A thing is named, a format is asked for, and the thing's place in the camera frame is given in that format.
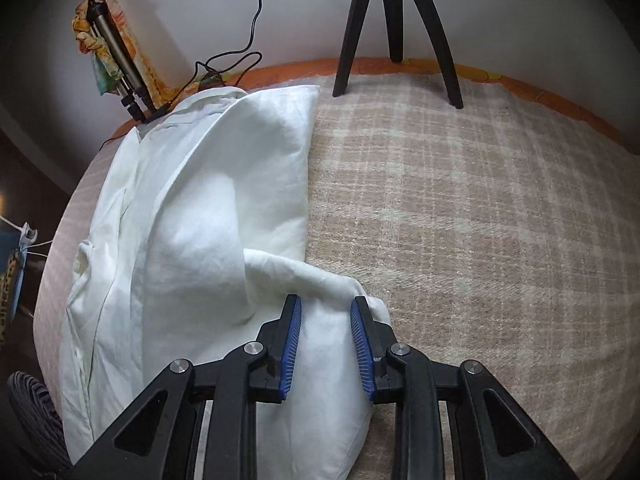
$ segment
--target black tripod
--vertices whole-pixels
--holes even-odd
[[[382,0],[385,6],[386,34],[389,41],[389,57],[394,63],[402,61],[403,44],[403,23],[402,23],[402,0]],[[436,53],[440,71],[447,88],[449,102],[456,108],[462,108],[462,95],[460,95],[460,85],[458,76],[453,65],[453,58],[444,34],[438,11],[433,0],[414,0],[418,12],[422,17],[424,26],[427,29],[431,44]],[[347,88],[349,74],[353,65],[353,58],[356,55],[358,40],[362,31],[364,17],[369,7],[369,0],[351,0],[347,29],[344,31],[342,40],[342,50],[340,51],[340,61],[335,75],[334,97],[341,96]]]

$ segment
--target bed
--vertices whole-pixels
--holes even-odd
[[[482,361],[578,475],[605,479],[640,430],[638,160],[557,96],[462,67],[456,110],[433,72],[359,60],[337,99],[335,61],[247,75],[321,88],[306,260],[382,298],[429,357]],[[118,144],[87,169],[44,270],[34,339],[54,402],[56,327]],[[376,409],[350,478],[389,478],[393,420]]]

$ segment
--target white cloth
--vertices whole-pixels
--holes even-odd
[[[175,358],[223,358],[302,298],[292,388],[260,404],[258,476],[345,478],[371,405],[351,339],[352,278],[302,260],[318,89],[212,89],[122,141],[74,266],[60,352],[70,458]],[[384,304],[369,298],[376,319]]]

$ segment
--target silver bolt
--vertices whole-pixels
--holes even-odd
[[[394,355],[407,355],[411,350],[409,345],[404,343],[393,343],[391,345],[391,353]]]
[[[169,370],[171,370],[174,374],[181,374],[182,372],[187,371],[189,368],[189,362],[187,359],[176,359],[169,365]]]
[[[262,352],[263,349],[264,346],[262,346],[262,343],[257,341],[251,341],[250,343],[244,345],[244,351],[251,355],[257,355]]]
[[[465,370],[470,374],[479,374],[482,371],[482,365],[478,361],[471,359],[470,361],[465,361]]]

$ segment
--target dark floor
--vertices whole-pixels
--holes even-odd
[[[0,478],[31,480],[38,478],[27,466],[19,449],[33,454],[33,448],[14,416],[7,396],[6,380],[15,371],[23,371],[42,380],[33,345],[31,318],[18,313],[7,331],[0,350]]]

